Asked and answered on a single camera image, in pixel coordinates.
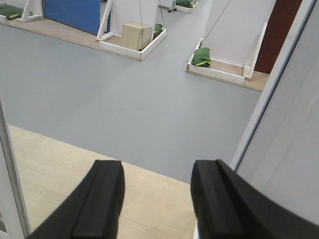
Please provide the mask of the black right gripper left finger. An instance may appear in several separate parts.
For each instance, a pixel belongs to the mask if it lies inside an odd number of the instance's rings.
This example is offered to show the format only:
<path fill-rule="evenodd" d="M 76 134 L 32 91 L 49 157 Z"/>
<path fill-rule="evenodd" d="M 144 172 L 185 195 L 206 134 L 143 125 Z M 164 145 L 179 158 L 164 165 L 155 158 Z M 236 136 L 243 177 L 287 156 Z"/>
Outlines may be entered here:
<path fill-rule="evenodd" d="M 122 163 L 96 160 L 79 185 L 29 238 L 115 239 L 124 195 Z"/>

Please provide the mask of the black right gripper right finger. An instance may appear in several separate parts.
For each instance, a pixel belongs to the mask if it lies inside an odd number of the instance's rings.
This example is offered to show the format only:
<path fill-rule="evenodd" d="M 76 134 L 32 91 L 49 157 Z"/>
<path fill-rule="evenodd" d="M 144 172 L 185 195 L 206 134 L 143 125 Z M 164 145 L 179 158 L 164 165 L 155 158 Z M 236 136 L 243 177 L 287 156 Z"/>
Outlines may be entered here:
<path fill-rule="evenodd" d="M 201 239 L 317 239 L 318 225 L 275 203 L 224 161 L 196 160 L 190 192 Z"/>

